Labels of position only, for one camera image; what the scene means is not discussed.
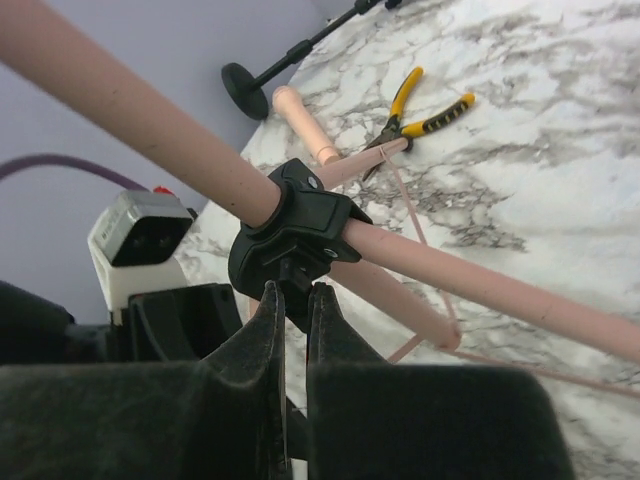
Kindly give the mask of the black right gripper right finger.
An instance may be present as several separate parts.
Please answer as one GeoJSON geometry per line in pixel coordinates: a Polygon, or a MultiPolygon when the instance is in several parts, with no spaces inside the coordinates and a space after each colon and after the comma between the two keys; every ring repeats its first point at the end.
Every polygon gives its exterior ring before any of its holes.
{"type": "Polygon", "coordinates": [[[309,298],[307,418],[314,479],[571,479],[546,391],[483,365],[394,365],[344,319],[334,290],[309,298]]]}

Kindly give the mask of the pink perforated music stand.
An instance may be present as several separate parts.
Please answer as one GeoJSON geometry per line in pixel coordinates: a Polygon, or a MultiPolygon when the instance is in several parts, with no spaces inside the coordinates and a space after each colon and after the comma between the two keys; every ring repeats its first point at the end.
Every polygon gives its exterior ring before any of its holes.
{"type": "Polygon", "coordinates": [[[216,135],[40,1],[1,5],[1,59],[129,148],[207,196],[242,222],[229,275],[259,284],[298,247],[323,273],[371,263],[631,362],[639,329],[608,315],[372,225],[335,193],[382,150],[276,184],[216,135]]]}

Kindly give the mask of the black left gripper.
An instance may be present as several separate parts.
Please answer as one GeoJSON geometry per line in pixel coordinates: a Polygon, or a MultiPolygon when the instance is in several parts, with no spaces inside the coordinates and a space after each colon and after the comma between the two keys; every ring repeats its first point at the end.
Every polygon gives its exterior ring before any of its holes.
{"type": "Polygon", "coordinates": [[[82,325],[64,307],[1,283],[3,365],[196,360],[239,329],[228,284],[134,295],[120,322],[82,325]]]}

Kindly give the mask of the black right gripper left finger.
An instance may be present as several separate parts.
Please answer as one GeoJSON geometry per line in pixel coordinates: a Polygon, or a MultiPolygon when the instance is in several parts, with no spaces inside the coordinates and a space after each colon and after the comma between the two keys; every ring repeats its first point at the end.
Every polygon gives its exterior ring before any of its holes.
{"type": "Polygon", "coordinates": [[[202,359],[73,364],[83,329],[57,305],[1,287],[5,479],[282,479],[284,305],[202,359]]]}

